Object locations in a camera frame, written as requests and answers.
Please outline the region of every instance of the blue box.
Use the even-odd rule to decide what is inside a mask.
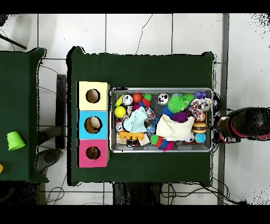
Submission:
[[[88,111],[80,110],[79,118],[79,139],[107,139],[108,138],[108,111]],[[90,134],[84,128],[84,123],[89,117],[97,117],[101,121],[101,128],[98,132]]]

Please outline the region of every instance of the green cup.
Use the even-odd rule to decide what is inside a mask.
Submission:
[[[18,132],[10,132],[7,134],[7,142],[8,142],[8,150],[17,150],[25,146],[24,141],[22,140],[21,136]]]

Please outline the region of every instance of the yellow ball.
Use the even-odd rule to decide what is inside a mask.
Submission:
[[[3,165],[0,164],[0,173],[2,173],[3,169],[4,169]]]
[[[114,110],[114,114],[118,117],[118,118],[122,118],[123,116],[126,115],[126,109],[122,106],[117,107]]]

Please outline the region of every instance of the dark green table cover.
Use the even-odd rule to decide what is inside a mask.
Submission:
[[[214,56],[85,54],[67,55],[68,184],[83,182],[183,182],[210,186],[209,153],[111,153],[107,167],[76,167],[76,82],[107,82],[112,87],[212,88]]]
[[[45,49],[0,51],[0,181],[47,182],[35,169],[37,149],[37,66]],[[17,131],[25,146],[8,151],[7,133]]]

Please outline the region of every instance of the pink box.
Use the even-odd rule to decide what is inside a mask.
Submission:
[[[79,166],[78,168],[90,167],[106,167],[109,160],[110,152],[106,139],[97,140],[79,140]],[[96,160],[91,160],[87,157],[86,151],[89,147],[95,146],[100,151],[100,156]]]

